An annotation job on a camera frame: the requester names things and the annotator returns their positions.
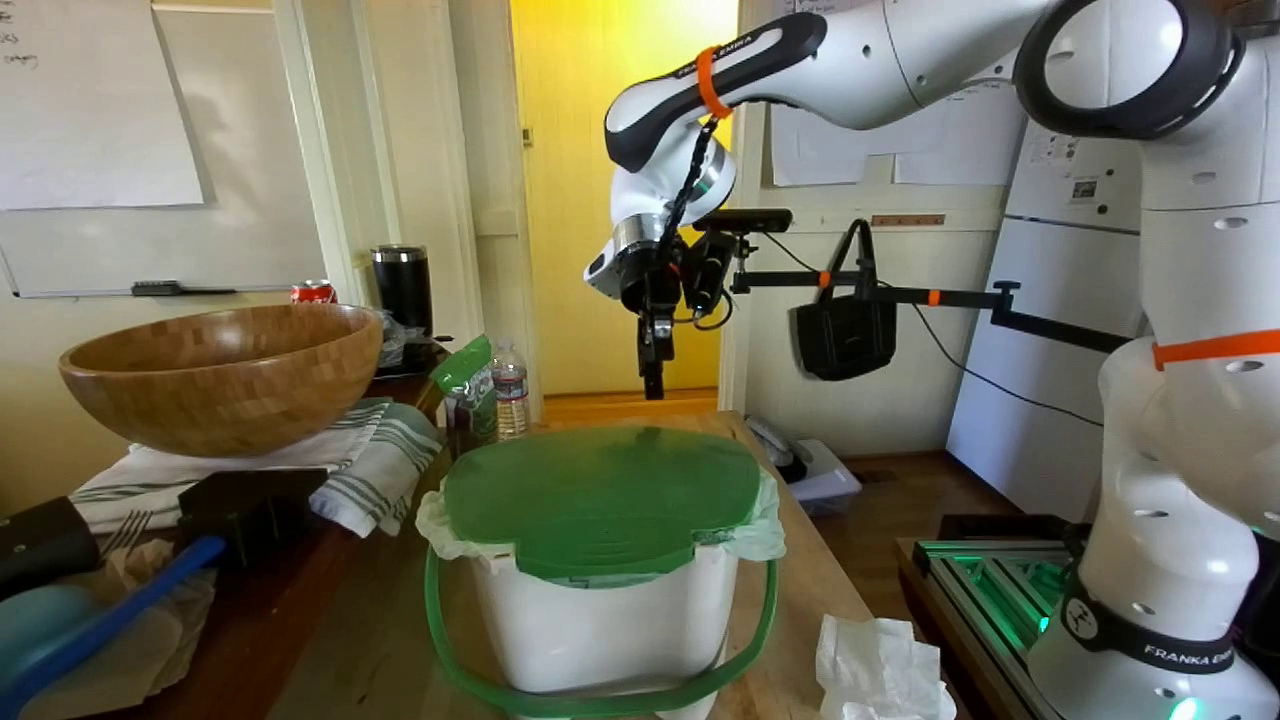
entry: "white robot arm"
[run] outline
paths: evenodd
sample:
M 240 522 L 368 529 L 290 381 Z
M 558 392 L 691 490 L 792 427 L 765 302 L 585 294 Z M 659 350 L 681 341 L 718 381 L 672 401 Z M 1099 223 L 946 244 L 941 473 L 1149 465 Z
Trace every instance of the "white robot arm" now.
M 733 191 L 707 125 L 746 99 L 875 128 L 997 73 L 1053 133 L 1145 138 L 1150 334 L 1106 355 L 1094 529 L 1028 672 L 1058 716 L 1275 716 L 1275 689 L 1231 651 L 1250 531 L 1280 537 L 1275 63 L 1272 0 L 795 12 L 619 92 L 605 119 L 611 234 L 585 281 L 638 314 L 638 345 L 662 331 L 674 227 Z

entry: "table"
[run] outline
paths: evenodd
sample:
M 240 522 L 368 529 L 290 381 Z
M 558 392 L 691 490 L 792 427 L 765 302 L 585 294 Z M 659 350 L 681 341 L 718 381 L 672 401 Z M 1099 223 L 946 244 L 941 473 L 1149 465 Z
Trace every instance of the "table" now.
M 672 416 L 662 422 L 755 440 L 736 416 Z M 789 556 L 780 561 L 780 615 L 768 651 L 718 692 L 713 716 L 792 720 L 814 716 L 812 676 L 822 615 L 862 618 L 867 607 L 832 546 L 780 490 Z M 431 662 L 419 611 L 423 541 L 313 542 L 275 570 L 218 592 L 190 676 L 127 716 L 495 716 L 456 692 Z M 487 638 L 465 562 L 448 577 L 445 599 L 452 643 L 472 668 L 487 668 Z M 739 566 L 728 638 L 755 626 L 765 570 Z

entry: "whiteboard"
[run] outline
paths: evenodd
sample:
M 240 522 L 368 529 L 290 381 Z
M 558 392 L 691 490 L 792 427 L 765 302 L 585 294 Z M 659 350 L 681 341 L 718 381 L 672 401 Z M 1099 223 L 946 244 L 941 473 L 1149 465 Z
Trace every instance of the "whiteboard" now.
M 287 287 L 320 276 L 271 12 L 154 6 L 201 206 L 0 213 L 0 293 L 122 294 L 134 281 Z
M 0 206 L 201 204 L 149 0 L 0 0 Z

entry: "green plastic lid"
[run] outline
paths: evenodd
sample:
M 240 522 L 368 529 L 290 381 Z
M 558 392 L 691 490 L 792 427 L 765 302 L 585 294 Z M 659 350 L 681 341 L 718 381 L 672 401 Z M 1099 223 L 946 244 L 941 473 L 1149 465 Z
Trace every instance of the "green plastic lid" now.
M 755 456 L 674 427 L 544 430 L 483 443 L 445 480 L 452 531 L 511 542 L 550 583 L 619 586 L 662 577 L 752 519 Z

